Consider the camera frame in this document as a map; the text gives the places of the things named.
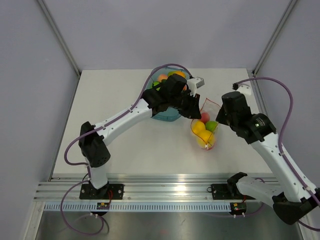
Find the yellow lemon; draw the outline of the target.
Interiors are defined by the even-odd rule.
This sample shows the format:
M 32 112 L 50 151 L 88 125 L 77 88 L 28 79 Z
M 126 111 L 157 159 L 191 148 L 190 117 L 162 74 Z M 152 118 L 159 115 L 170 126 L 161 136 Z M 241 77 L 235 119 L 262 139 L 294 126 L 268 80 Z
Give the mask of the yellow lemon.
M 192 123 L 191 130 L 195 135 L 197 135 L 200 132 L 206 130 L 206 126 L 202 121 L 196 120 Z
M 196 136 L 196 141 L 197 144 L 203 149 L 205 145 L 214 145 L 216 138 L 212 132 L 204 130 Z

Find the clear zip top bag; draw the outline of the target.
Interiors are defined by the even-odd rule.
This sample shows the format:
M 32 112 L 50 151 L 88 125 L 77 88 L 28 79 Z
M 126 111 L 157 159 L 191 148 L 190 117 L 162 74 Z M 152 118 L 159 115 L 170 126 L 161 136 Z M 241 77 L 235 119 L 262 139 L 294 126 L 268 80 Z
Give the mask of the clear zip top bag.
M 206 98 L 200 108 L 200 119 L 193 119 L 190 123 L 190 132 L 195 143 L 203 150 L 214 148 L 217 140 L 219 123 L 216 121 L 220 105 Z

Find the green guava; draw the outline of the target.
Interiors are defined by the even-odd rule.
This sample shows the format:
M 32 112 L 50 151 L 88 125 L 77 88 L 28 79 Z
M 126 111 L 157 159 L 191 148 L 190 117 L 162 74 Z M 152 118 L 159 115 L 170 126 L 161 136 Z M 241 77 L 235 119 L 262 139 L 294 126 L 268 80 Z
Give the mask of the green guava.
M 205 129 L 213 133 L 216 130 L 218 124 L 218 122 L 210 120 L 205 124 Z

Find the yellow lemon front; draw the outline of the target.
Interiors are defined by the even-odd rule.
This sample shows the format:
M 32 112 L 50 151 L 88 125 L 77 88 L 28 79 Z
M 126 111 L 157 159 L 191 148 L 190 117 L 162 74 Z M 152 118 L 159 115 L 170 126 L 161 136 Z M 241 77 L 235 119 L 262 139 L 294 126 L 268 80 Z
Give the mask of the yellow lemon front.
M 216 138 L 212 132 L 204 130 L 196 136 L 196 141 L 197 144 L 203 149 L 205 145 L 214 145 Z

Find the red apple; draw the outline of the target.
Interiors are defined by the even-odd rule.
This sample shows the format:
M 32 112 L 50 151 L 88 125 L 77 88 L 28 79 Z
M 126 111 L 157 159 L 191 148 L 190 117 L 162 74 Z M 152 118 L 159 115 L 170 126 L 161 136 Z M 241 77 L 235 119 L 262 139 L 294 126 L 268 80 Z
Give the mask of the red apple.
M 209 151 L 209 150 L 213 149 L 214 147 L 215 147 L 215 145 L 205 145 L 203 149 L 206 151 Z

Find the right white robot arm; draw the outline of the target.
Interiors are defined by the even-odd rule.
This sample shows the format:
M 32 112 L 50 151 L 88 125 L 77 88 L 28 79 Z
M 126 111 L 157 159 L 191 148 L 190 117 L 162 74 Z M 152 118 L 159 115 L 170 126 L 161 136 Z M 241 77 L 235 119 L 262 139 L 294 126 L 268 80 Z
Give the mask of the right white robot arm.
M 252 197 L 273 208 L 286 224 L 293 225 L 320 202 L 320 190 L 302 173 L 290 155 L 281 152 L 280 136 L 263 113 L 253 114 L 244 94 L 232 91 L 222 97 L 222 107 L 216 121 L 229 126 L 266 162 L 279 183 L 272 187 L 248 176 L 236 173 L 227 180 L 227 193 L 232 198 Z

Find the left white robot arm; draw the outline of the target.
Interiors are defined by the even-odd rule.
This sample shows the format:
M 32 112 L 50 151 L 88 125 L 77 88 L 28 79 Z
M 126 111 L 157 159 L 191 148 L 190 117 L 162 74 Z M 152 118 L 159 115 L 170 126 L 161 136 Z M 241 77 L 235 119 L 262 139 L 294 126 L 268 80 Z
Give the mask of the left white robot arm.
M 88 164 L 90 193 L 97 199 L 103 199 L 108 194 L 109 181 L 103 166 L 111 158 L 108 145 L 119 135 L 169 108 L 176 109 L 187 119 L 200 119 L 198 88 L 204 84 L 203 78 L 185 79 L 174 73 L 144 90 L 132 106 L 114 117 L 95 125 L 83 123 L 78 145 Z

